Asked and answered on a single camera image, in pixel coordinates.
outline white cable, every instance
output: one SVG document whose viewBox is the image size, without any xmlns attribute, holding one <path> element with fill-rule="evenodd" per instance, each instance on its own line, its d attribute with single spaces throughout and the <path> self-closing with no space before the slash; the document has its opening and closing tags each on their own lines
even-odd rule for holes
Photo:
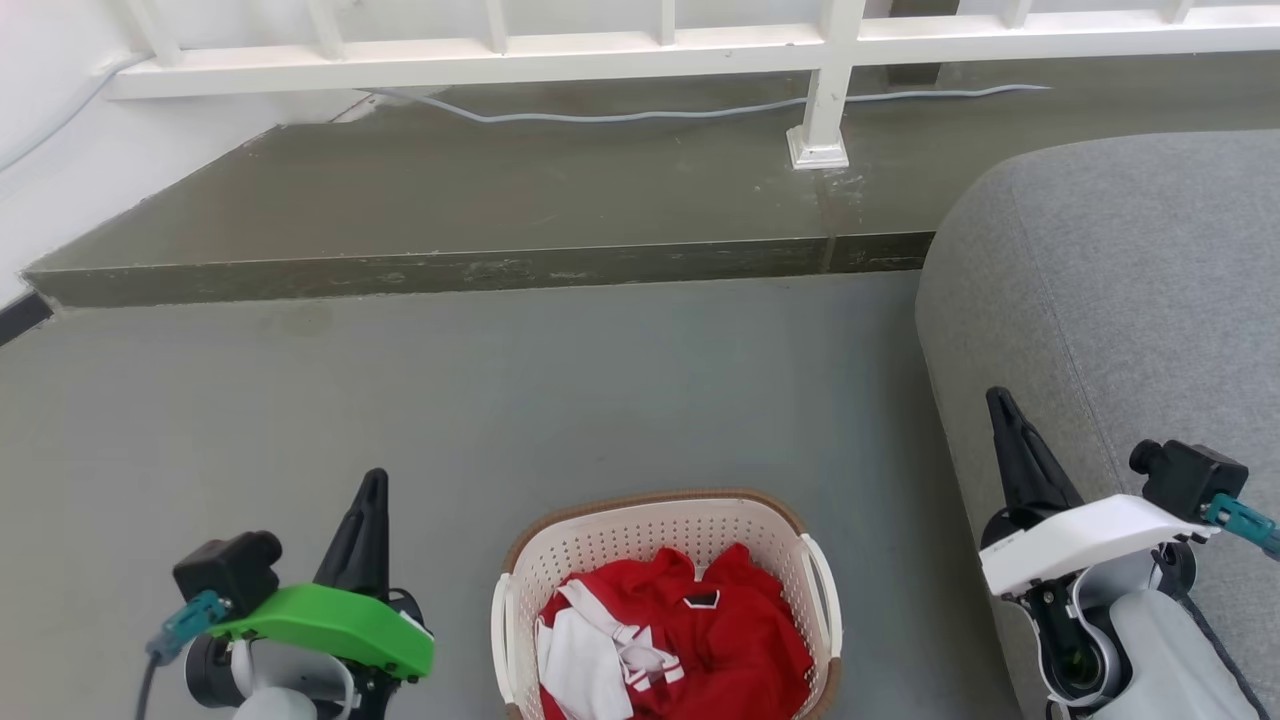
<svg viewBox="0 0 1280 720">
<path fill-rule="evenodd" d="M 904 92 L 882 92 L 879 95 L 850 95 L 845 97 L 845 102 L 879 102 L 882 100 L 902 100 L 908 97 L 984 97 L 987 95 L 996 95 L 998 92 L 1011 92 L 1015 90 L 1053 90 L 1052 87 L 1046 87 L 1043 85 L 1001 85 L 1000 87 L 988 87 L 987 90 L 909 90 Z M 457 105 L 449 105 L 442 100 L 434 97 L 415 97 L 404 92 L 398 92 L 387 88 L 362 88 L 361 92 L 372 92 L 374 95 L 385 95 L 388 97 L 398 97 L 401 100 L 410 100 L 413 102 L 421 102 L 424 105 L 430 105 L 433 108 L 439 108 L 440 110 L 447 110 L 454 115 L 461 115 L 468 120 L 475 120 L 477 123 L 493 124 L 493 123 L 513 123 L 518 120 L 548 120 L 554 123 L 626 123 L 631 120 L 645 120 L 650 118 L 686 118 L 705 120 L 712 118 L 728 118 L 732 115 L 745 115 L 748 113 L 763 113 L 765 110 L 777 110 L 778 108 L 790 108 L 791 105 L 803 105 L 805 97 L 792 97 L 790 100 L 780 100 L 777 102 L 765 102 L 764 105 L 748 105 L 745 108 L 727 108 L 724 110 L 705 110 L 705 111 L 684 111 L 684 110 L 648 110 L 645 113 L 632 113 L 630 115 L 554 115 L 549 113 L 516 113 L 512 115 L 477 115 L 471 110 L 463 110 Z"/>
<path fill-rule="evenodd" d="M 106 70 L 101 76 L 93 78 L 92 85 L 87 85 L 81 95 L 73 97 L 70 102 L 67 104 L 67 109 L 60 115 L 58 115 L 54 119 L 54 122 L 46 124 L 44 129 L 33 133 L 26 141 L 19 142 L 17 149 L 5 152 L 4 155 L 0 155 L 0 173 L 14 167 L 19 160 L 22 160 L 27 155 L 31 155 L 32 150 L 40 147 L 41 145 L 45 143 L 46 140 L 54 137 L 54 135 L 56 135 L 58 131 L 67 127 L 67 123 L 76 119 L 76 115 L 79 115 L 81 110 L 83 110 L 84 106 L 87 106 L 95 97 L 97 97 L 99 92 L 102 92 L 102 88 L 106 87 L 106 83 L 111 82 L 111 78 L 114 78 L 116 73 L 119 73 L 123 69 L 132 68 L 133 65 L 137 65 L 138 63 L 147 60 L 152 55 L 150 53 L 146 55 L 133 55 L 106 68 Z"/>
</svg>

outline white wall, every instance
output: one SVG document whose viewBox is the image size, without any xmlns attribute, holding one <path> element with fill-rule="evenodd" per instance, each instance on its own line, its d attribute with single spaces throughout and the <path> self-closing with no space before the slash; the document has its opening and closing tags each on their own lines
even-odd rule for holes
<svg viewBox="0 0 1280 720">
<path fill-rule="evenodd" d="M 115 0 L 0 0 L 0 149 L 60 111 L 90 74 L 131 54 Z M 206 5 L 216 6 L 214 0 Z M 110 102 L 0 173 L 0 307 L 18 272 L 282 122 L 337 115 L 353 92 Z"/>
</svg>

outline laundry basket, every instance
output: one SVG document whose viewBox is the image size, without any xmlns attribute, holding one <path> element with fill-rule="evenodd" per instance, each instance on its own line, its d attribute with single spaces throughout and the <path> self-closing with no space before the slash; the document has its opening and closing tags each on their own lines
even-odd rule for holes
<svg viewBox="0 0 1280 720">
<path fill-rule="evenodd" d="M 782 582 L 796 629 L 813 656 L 809 700 L 796 719 L 831 707 L 840 684 L 842 625 L 831 568 L 800 519 L 755 491 L 648 495 L 584 505 L 534 523 L 507 553 L 493 592 L 493 667 L 512 720 L 544 720 L 534 623 L 571 573 L 621 559 L 650 560 L 663 547 L 687 555 L 699 573 L 740 542 Z"/>
</svg>

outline gray sofa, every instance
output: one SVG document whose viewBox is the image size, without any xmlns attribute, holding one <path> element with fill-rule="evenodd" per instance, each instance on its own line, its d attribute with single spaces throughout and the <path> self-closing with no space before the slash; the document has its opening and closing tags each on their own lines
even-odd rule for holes
<svg viewBox="0 0 1280 720">
<path fill-rule="evenodd" d="M 1009 160 L 956 204 L 916 299 L 920 342 L 974 543 L 1004 506 L 983 392 L 1009 387 L 1087 501 L 1137 493 L 1143 438 L 1251 469 L 1280 516 L 1280 131 L 1155 135 Z M 1280 716 L 1280 565 L 1238 538 L 1197 548 L 1192 597 Z M 1023 714 L 1036 642 L 992 603 Z"/>
</svg>

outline concrete floor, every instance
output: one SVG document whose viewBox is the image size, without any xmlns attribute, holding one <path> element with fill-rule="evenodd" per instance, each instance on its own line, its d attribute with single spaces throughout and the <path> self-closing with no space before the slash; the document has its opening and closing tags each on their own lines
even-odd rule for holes
<svg viewBox="0 0 1280 720">
<path fill-rule="evenodd" d="M 498 717 L 488 611 L 527 523 L 748 486 L 840 587 L 836 719 L 1016 710 L 913 323 L 914 272 L 87 310 L 0 348 L 0 694 L 123 717 L 170 565 L 270 529 L 310 579 L 361 474 L 436 671 L 390 717 Z M 161 669 L 152 717 L 225 717 Z"/>
<path fill-rule="evenodd" d="M 895 249 L 840 238 L 933 231 L 982 173 L 1030 150 L 1280 127 L 1277 59 L 952 64 L 942 88 L 1053 90 L 849 105 L 852 165 L 826 172 L 790 168 L 783 133 L 799 108 L 611 126 L 481 126 L 390 108 L 269 133 L 45 258 L 28 278 L 59 302 L 101 306 L 867 269 L 847 258 L 919 266 L 915 240 Z M 481 114 L 705 110 L 803 96 L 806 82 L 781 73 L 532 83 L 440 97 Z M 868 68 L 850 91 L 883 88 L 882 68 Z M 739 246 L 691 250 L 763 240 L 776 252 L 728 269 L 723 255 Z M 571 252 L 581 249 L 593 252 Z M 626 263 L 602 260 L 603 249 L 626 249 Z"/>
</svg>

